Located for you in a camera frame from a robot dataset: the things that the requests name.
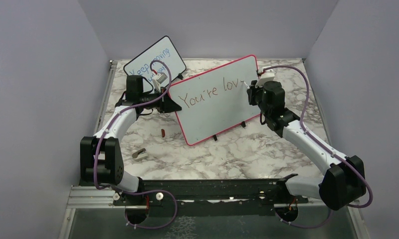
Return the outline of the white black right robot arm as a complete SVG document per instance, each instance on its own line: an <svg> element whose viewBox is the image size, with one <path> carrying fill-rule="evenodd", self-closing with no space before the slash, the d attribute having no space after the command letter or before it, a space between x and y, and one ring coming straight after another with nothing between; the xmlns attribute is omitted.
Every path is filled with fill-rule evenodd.
<svg viewBox="0 0 399 239"><path fill-rule="evenodd" d="M366 187L364 163L358 156L337 152L321 141L285 106L281 83L253 80L247 89L248 103L260 109L260 123L279 137L296 146L320 170L323 177L311 178L292 174L281 179L276 197L283 203L295 196L321 199L332 210L339 210L364 196Z"/></svg>

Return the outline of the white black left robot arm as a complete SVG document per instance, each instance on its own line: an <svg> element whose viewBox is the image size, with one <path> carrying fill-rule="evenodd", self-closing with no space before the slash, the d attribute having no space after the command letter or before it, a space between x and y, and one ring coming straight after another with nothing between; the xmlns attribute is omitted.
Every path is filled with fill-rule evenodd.
<svg viewBox="0 0 399 239"><path fill-rule="evenodd" d="M120 141L145 109L162 114L182 109L168 95L170 88L161 86L164 81L171 82L165 73L153 76L149 91L144 91L146 81L140 75L127 76L126 90L115 104L112 117L93 136L85 136L80 142L81 180L94 183L97 189L126 191L126 198L135 205L143 202L145 191L141 178L124 170Z"/></svg>

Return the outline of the pink framed whiteboard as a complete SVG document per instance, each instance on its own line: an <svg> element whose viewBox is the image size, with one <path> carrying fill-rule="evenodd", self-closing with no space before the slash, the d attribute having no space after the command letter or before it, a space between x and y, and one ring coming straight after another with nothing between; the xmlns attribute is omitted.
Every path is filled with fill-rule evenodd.
<svg viewBox="0 0 399 239"><path fill-rule="evenodd" d="M247 55L170 87L170 98L182 107L176 117L187 145L198 144L260 114L257 107L249 105L243 84L257 80L257 70L256 56Z"/></svg>

